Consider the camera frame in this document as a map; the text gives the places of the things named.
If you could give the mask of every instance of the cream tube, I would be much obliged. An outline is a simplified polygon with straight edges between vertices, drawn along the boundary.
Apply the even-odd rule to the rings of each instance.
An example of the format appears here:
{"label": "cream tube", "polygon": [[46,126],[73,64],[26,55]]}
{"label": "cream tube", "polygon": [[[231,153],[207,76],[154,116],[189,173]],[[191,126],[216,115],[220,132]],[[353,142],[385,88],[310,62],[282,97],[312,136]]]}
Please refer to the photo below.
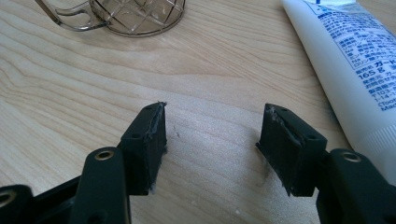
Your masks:
{"label": "cream tube", "polygon": [[396,186],[396,37],[358,3],[327,2],[283,6],[350,145]]}

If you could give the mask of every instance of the wood grain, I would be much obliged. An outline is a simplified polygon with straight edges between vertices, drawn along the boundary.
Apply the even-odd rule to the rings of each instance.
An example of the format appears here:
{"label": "wood grain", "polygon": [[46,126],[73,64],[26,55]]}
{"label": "wood grain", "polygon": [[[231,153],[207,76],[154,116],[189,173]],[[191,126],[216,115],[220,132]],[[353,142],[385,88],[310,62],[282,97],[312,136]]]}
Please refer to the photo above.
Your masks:
{"label": "wood grain", "polygon": [[[395,1],[361,4],[396,33]],[[134,223],[318,223],[315,199],[289,198],[254,147],[273,103],[349,148],[280,1],[187,0],[175,28],[139,39],[0,1],[0,186],[38,194],[79,175],[157,101],[169,152],[155,194],[131,199]]]}

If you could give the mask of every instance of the toothpaste tube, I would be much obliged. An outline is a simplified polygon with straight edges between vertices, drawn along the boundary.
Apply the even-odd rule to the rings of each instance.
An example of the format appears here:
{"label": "toothpaste tube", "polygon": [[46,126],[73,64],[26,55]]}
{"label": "toothpaste tube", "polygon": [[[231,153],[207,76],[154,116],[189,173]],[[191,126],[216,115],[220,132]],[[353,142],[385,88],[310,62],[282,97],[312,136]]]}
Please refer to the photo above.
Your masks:
{"label": "toothpaste tube", "polygon": [[353,149],[396,186],[396,37],[355,1],[283,0]]}

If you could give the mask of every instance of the white tube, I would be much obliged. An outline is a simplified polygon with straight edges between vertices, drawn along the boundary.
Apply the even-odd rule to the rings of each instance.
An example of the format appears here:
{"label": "white tube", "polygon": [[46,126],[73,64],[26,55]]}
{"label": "white tube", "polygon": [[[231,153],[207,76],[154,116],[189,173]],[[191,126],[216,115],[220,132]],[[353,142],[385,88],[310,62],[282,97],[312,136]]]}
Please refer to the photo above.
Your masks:
{"label": "white tube", "polygon": [[350,145],[396,186],[396,37],[354,1],[336,2],[283,6]]}

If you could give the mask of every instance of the wooden surface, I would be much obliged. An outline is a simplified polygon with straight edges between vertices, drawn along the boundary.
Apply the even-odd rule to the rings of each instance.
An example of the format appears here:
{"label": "wooden surface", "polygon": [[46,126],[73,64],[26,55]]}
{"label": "wooden surface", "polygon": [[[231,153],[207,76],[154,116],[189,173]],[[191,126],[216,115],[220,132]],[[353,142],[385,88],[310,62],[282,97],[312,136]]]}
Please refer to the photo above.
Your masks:
{"label": "wooden surface", "polygon": [[[361,3],[396,33],[396,1]],[[74,33],[33,0],[1,0],[0,97],[0,186],[34,194],[167,102],[169,152],[155,194],[131,199],[134,223],[318,223],[315,198],[289,198],[254,147],[265,103],[349,147],[279,0],[187,0],[180,24],[140,39]]]}

